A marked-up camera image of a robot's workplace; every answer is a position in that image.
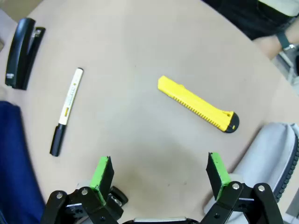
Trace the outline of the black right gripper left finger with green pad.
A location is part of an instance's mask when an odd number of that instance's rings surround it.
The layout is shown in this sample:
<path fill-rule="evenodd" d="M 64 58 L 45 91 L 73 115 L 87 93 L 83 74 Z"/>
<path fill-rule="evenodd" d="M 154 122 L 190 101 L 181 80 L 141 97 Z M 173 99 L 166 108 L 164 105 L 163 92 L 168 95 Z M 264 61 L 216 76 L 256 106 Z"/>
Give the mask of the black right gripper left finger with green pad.
<path fill-rule="evenodd" d="M 112 186 L 114 169 L 103 156 L 88 186 L 67 194 L 53 191 L 45 205 L 42 224 L 75 224 L 89 218 L 93 224 L 116 224 L 123 214 L 124 194 Z"/>

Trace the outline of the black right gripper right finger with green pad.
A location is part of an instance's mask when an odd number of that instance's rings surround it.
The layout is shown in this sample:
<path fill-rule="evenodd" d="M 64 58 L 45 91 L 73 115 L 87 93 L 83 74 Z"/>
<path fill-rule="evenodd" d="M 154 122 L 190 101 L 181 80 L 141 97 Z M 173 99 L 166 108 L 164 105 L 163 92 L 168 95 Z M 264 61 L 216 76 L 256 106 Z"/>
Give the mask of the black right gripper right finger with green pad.
<path fill-rule="evenodd" d="M 249 187 L 232 181 L 218 153 L 209 153 L 206 172 L 215 203 L 202 224 L 225 224 L 233 212 L 244 215 L 249 224 L 282 224 L 283 218 L 270 186 L 257 183 Z"/>

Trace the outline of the person's left hand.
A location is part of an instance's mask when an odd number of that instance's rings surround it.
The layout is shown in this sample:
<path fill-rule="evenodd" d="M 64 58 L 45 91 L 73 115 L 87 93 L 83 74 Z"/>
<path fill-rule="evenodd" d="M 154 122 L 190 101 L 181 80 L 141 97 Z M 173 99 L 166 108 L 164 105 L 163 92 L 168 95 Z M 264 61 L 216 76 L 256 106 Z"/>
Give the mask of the person's left hand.
<path fill-rule="evenodd" d="M 253 43 L 270 59 L 282 51 L 282 46 L 276 35 L 256 38 Z"/>

